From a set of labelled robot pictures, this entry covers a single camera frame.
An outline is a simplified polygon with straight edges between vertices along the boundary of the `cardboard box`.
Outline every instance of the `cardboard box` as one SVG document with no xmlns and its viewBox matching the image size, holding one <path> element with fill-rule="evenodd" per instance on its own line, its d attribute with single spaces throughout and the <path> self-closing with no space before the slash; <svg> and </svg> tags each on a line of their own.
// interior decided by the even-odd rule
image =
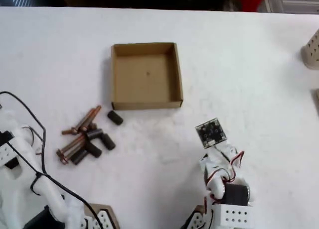
<svg viewBox="0 0 319 229">
<path fill-rule="evenodd" d="M 175 43 L 112 46 L 115 110 L 179 108 L 183 102 Z"/>
</svg>

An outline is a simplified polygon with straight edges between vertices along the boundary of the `white robotic arm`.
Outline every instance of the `white robotic arm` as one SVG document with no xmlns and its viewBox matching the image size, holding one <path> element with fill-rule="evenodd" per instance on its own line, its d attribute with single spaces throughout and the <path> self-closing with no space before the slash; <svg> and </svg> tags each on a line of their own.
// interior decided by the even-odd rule
<svg viewBox="0 0 319 229">
<path fill-rule="evenodd" d="M 200 160 L 207 194 L 181 229 L 251 229 L 254 227 L 254 192 L 240 166 L 244 151 L 238 152 L 223 132 L 218 119 L 196 127 L 207 149 Z"/>
<path fill-rule="evenodd" d="M 43 139 L 31 127 L 20 125 L 12 113 L 0 105 L 0 229 L 116 229 L 110 206 L 93 209 L 83 198 L 50 177 L 36 160 L 34 135 L 45 146 L 45 128 L 31 110 L 17 99 L 42 127 Z M 65 191 L 65 199 L 57 186 Z M 89 216 L 84 215 L 84 206 Z"/>
</svg>

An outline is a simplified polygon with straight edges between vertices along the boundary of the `black cylindrical spacer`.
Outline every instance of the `black cylindrical spacer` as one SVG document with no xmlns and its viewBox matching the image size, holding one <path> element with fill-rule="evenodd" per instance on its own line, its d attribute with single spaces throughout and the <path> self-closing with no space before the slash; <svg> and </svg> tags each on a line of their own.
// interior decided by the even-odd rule
<svg viewBox="0 0 319 229">
<path fill-rule="evenodd" d="M 120 125 L 121 123 L 123 123 L 123 119 L 122 117 L 120 117 L 117 113 L 115 113 L 114 111 L 110 111 L 108 113 L 108 118 L 115 124 Z"/>
<path fill-rule="evenodd" d="M 88 141 L 85 143 L 85 150 L 96 158 L 100 157 L 102 154 L 102 150 L 100 150 L 97 146 Z"/>
<path fill-rule="evenodd" d="M 89 152 L 85 150 L 85 147 L 83 147 L 72 155 L 72 157 L 70 158 L 71 162 L 75 165 L 78 165 L 88 154 Z"/>
<path fill-rule="evenodd" d="M 107 133 L 103 134 L 100 139 L 108 150 L 115 148 L 115 143 L 111 140 Z"/>
<path fill-rule="evenodd" d="M 102 134 L 103 134 L 103 130 L 101 130 L 100 128 L 85 132 L 85 136 L 87 137 L 88 140 L 99 138 L 102 136 Z"/>
</svg>

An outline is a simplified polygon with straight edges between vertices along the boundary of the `copper bolt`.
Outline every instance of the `copper bolt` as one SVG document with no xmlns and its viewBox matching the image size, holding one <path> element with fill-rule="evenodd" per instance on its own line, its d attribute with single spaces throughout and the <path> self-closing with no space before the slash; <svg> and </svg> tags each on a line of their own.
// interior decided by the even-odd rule
<svg viewBox="0 0 319 229">
<path fill-rule="evenodd" d="M 62 131 L 61 133 L 62 133 L 62 135 L 66 135 L 66 134 L 77 135 L 78 130 L 76 128 L 72 127 L 71 129 Z"/>
<path fill-rule="evenodd" d="M 98 125 L 96 123 L 90 123 L 88 126 L 88 130 L 96 130 L 98 128 Z"/>
<path fill-rule="evenodd" d="M 93 114 L 94 108 L 91 108 L 89 112 L 81 119 L 81 121 L 75 126 L 75 129 L 79 131 L 79 128 L 88 120 L 88 118 Z"/>
<path fill-rule="evenodd" d="M 80 127 L 80 130 L 82 132 L 86 132 L 88 130 L 89 124 L 94 120 L 95 116 L 98 114 L 101 108 L 101 106 L 97 106 L 90 117 L 82 124 L 82 126 Z"/>
<path fill-rule="evenodd" d="M 56 151 L 56 154 L 59 156 L 59 158 L 63 158 L 64 157 L 64 153 L 66 151 L 68 151 L 70 148 L 72 148 L 73 146 L 75 146 L 76 144 L 80 143 L 84 141 L 84 135 L 81 135 L 79 137 L 77 137 L 75 140 L 73 140 L 71 143 L 69 143 L 67 146 L 65 146 L 64 148 L 62 149 L 58 149 Z"/>
<path fill-rule="evenodd" d="M 68 163 L 68 161 L 70 160 L 70 158 L 77 152 L 79 151 L 83 146 L 84 146 L 85 142 L 80 142 L 77 146 L 74 147 L 74 149 L 66 156 L 62 156 L 60 157 L 60 161 L 61 163 L 63 163 L 64 165 Z"/>
</svg>

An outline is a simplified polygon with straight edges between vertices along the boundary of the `white tabletop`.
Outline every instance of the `white tabletop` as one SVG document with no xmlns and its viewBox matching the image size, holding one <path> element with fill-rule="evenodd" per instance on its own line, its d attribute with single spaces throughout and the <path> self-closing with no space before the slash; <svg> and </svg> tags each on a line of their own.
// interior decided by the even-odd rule
<svg viewBox="0 0 319 229">
<path fill-rule="evenodd" d="M 203 203 L 195 126 L 219 118 L 245 150 L 257 192 L 256 228 L 318 228 L 319 72 L 299 50 L 317 15 L 96 8 L 0 8 L 0 90 L 20 96 L 47 128 L 46 167 L 92 203 L 111 205 L 123 229 L 176 229 Z M 114 43 L 176 42 L 184 103 L 106 118 Z M 18 103 L 1 104 L 22 112 Z M 95 122 L 117 147 L 62 166 L 62 129 L 103 105 Z M 35 125 L 25 112 L 17 114 Z"/>
</svg>

